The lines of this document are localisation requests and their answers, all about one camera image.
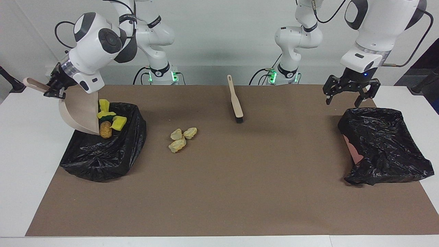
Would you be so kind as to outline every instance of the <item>green led light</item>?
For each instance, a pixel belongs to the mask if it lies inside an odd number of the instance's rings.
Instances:
[[[296,78],[294,79],[294,84],[299,84],[301,78],[302,78],[302,74],[297,73]]]
[[[178,76],[177,76],[177,73],[175,73],[175,72],[171,72],[172,73],[172,80],[174,81],[174,82],[176,82],[176,81],[178,81]]]
[[[276,84],[277,72],[274,69],[269,71],[269,77],[268,82],[270,84]]]

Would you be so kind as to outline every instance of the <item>brush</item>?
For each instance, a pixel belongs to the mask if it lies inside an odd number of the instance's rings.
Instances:
[[[227,81],[229,82],[232,107],[233,107],[233,111],[235,112],[235,120],[238,124],[240,124],[244,121],[244,114],[242,112],[242,108],[241,108],[241,104],[239,103],[239,99],[236,96],[235,88],[233,86],[233,81],[232,81],[231,75],[227,75]]]

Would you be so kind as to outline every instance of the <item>white wall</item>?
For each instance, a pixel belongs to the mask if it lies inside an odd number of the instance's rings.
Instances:
[[[117,22],[118,15],[108,2],[100,0],[1,0],[2,13],[4,1],[16,3],[26,19],[35,28],[40,37],[40,43],[49,48],[36,51],[32,39],[25,36],[25,31],[16,32],[2,25],[1,51],[2,63],[10,64],[11,73],[19,80],[25,76],[44,77],[45,67],[53,67],[56,61],[51,57],[51,51],[57,59],[65,54],[65,48],[55,39],[53,34],[57,22],[68,20],[74,22],[82,13],[95,11],[112,22]],[[334,13],[342,0],[325,0],[319,11],[321,19],[327,19]],[[188,84],[220,84],[225,83],[225,75],[229,72],[234,81],[247,84],[250,77],[258,68],[271,66],[280,54],[279,47],[274,42],[274,33],[285,25],[299,25],[294,18],[294,0],[222,0],[222,1],[173,1],[156,0],[163,21],[173,27],[176,41],[172,46],[165,47],[170,61],[185,74]],[[142,16],[142,3],[137,4],[139,16]],[[323,84],[330,74],[340,76],[343,67],[340,58],[354,44],[357,32],[350,29],[343,18],[345,8],[328,24],[321,24],[324,34],[322,45],[316,49],[302,49],[300,72],[303,74],[301,83]],[[428,11],[439,17],[439,1],[429,0]],[[1,16],[2,23],[11,24],[14,20]],[[397,41],[394,51],[387,62],[404,62],[423,32],[428,26],[428,17],[410,30],[407,30]],[[60,37],[68,44],[74,44],[72,27],[60,27]],[[411,64],[438,38],[439,23],[435,23],[430,34],[419,49]],[[17,44],[13,50],[4,54],[4,42]],[[29,59],[35,64],[23,68],[19,64]],[[136,68],[148,64],[146,56],[141,51],[128,64],[112,63],[103,70],[107,84],[129,84],[132,82]],[[384,85],[393,85],[410,67],[381,68],[376,76]]]
[[[14,0],[0,0],[0,65],[18,80],[45,80],[46,66],[57,60]],[[0,76],[0,103],[11,85]]]

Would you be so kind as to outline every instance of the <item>brown object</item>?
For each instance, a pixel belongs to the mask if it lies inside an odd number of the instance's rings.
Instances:
[[[180,140],[176,140],[171,145],[168,146],[168,148],[171,150],[171,152],[176,153],[182,148],[186,146],[186,139],[182,138]]]
[[[354,164],[358,164],[358,162],[360,162],[364,158],[364,156],[358,153],[357,149],[349,142],[349,139],[345,135],[343,135],[343,137],[345,139],[346,145],[349,148],[349,152],[351,153]]]
[[[104,139],[108,139],[112,136],[112,129],[110,122],[105,121],[101,123],[101,127],[99,128],[99,135],[101,135],[101,137]]]
[[[43,93],[50,89],[49,86],[29,77],[23,79],[23,84]],[[98,92],[88,94],[77,85],[69,87],[65,95],[64,100],[59,100],[59,112],[64,122],[75,130],[98,135]]]
[[[186,138],[187,140],[191,140],[197,134],[197,131],[198,130],[195,127],[187,129],[187,131],[183,133],[184,138]]]
[[[239,125],[228,86],[105,86],[103,98],[138,105],[148,122],[142,153],[107,183],[59,168],[26,235],[439,234],[419,182],[343,180],[352,160],[337,123],[357,94],[327,106],[321,85],[235,89]],[[167,147],[175,126],[204,133],[178,159]]]
[[[181,134],[181,129],[176,129],[174,132],[171,133],[171,139],[176,141],[183,138],[183,135]]]

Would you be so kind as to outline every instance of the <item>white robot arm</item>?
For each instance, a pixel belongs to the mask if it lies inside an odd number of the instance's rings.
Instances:
[[[146,5],[147,14],[137,26],[137,45],[146,54],[149,61],[150,81],[154,85],[171,85],[176,81],[173,66],[168,61],[161,46],[174,43],[174,30],[162,22],[152,0],[140,0]]]
[[[77,45],[55,66],[47,83],[50,90],[45,96],[64,99],[63,90],[76,84],[87,93],[100,90],[104,82],[99,70],[113,60],[131,61],[136,56],[137,46],[147,54],[153,80],[168,84],[175,80],[166,53],[154,47],[172,44],[174,33],[161,22],[153,1],[146,1],[148,13],[142,21],[147,25],[136,25],[140,18],[136,16],[134,0],[105,1],[111,2],[118,12],[119,26],[95,12],[83,14],[73,30]]]
[[[386,61],[398,36],[419,21],[426,7],[426,0],[350,1],[345,20],[359,35],[341,59],[346,67],[343,75],[329,76],[323,87],[326,103],[329,105],[332,97],[343,91],[359,92],[356,107],[373,98],[381,85],[378,79],[372,79],[375,72]]]
[[[319,9],[323,0],[315,2],[316,9]],[[297,48],[316,48],[323,39],[323,34],[317,26],[317,19],[313,12],[312,0],[299,0],[295,13],[296,20],[302,25],[300,27],[286,26],[277,30],[275,35],[276,44],[282,50],[282,57],[276,67],[276,85],[288,84],[294,80],[301,55]]]
[[[99,70],[122,50],[123,30],[95,12],[83,14],[73,32],[77,45],[55,66],[47,83],[50,90],[44,96],[64,99],[62,91],[76,84],[87,93],[98,91],[104,86]]]

